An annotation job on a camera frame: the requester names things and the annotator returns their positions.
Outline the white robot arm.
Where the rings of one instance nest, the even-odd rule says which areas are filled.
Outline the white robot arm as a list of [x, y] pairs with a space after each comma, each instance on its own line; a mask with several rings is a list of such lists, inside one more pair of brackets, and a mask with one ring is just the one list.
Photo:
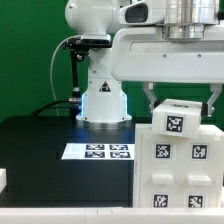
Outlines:
[[151, 109], [158, 82], [206, 83], [213, 95], [199, 111], [213, 113], [224, 85], [219, 0], [68, 0], [65, 18], [78, 33], [69, 43], [73, 61], [88, 61], [80, 122], [129, 122], [123, 81], [141, 82]]

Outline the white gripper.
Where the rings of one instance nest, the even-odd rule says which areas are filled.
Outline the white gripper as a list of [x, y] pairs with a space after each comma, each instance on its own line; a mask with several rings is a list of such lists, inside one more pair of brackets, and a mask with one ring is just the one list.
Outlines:
[[165, 40], [161, 27], [121, 29], [112, 46], [112, 75], [139, 81], [154, 110], [157, 97], [151, 82], [213, 83], [205, 104], [211, 116], [224, 83], [224, 26], [209, 26], [202, 39]]

